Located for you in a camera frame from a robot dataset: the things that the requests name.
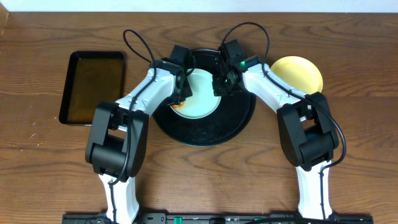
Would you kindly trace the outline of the orange green scrub sponge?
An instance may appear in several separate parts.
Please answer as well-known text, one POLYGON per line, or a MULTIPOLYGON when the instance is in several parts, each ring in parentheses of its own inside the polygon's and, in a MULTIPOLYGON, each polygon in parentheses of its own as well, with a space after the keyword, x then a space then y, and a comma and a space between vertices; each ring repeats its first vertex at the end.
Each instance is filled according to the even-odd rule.
POLYGON ((179 104, 173 104, 173 105, 171 105, 171 107, 172 107, 173 109, 177 109, 177 108, 181 108, 184 104, 185 104, 185 102, 184 102, 184 101, 181 101, 179 104))

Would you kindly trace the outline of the light blue plate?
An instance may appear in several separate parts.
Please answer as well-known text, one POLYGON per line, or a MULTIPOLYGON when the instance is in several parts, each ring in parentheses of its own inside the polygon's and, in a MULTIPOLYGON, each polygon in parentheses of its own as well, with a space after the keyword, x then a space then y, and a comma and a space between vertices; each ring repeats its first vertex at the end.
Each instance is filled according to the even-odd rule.
POLYGON ((181 108, 171 109, 179 116, 200 119, 217 109, 221 97, 213 93, 213 75, 206 70, 195 68, 187 77, 193 95, 188 97, 181 108))

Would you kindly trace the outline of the yellow plate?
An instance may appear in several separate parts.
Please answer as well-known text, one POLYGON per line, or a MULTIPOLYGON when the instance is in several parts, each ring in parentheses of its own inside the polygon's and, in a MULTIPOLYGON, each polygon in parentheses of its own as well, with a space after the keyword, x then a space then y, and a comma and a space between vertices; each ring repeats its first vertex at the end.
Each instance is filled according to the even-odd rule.
POLYGON ((289 85, 308 94, 323 90, 321 72, 311 61, 303 57, 280 58, 273 63, 271 70, 289 85))

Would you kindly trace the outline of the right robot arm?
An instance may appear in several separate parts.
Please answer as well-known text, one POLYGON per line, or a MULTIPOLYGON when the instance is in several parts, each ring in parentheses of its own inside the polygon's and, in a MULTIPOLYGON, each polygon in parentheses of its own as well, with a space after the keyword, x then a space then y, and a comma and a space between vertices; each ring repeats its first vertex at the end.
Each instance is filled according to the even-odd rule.
POLYGON ((300 216, 329 219, 328 174, 336 164, 332 158, 341 129, 321 93, 319 69, 299 56, 282 57, 272 66, 244 54, 223 56, 221 63, 228 93, 248 91, 276 113, 282 151, 297 171, 300 216))

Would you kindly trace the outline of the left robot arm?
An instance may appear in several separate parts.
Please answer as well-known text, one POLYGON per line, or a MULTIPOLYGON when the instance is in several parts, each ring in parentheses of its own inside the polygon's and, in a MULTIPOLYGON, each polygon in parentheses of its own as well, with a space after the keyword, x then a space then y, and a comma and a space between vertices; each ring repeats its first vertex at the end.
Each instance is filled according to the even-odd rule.
POLYGON ((156 60, 128 95, 95 109, 85 160, 104 185, 106 223, 133 223, 139 211, 135 177, 146 154, 149 118, 166 99, 185 98, 186 62, 156 60))

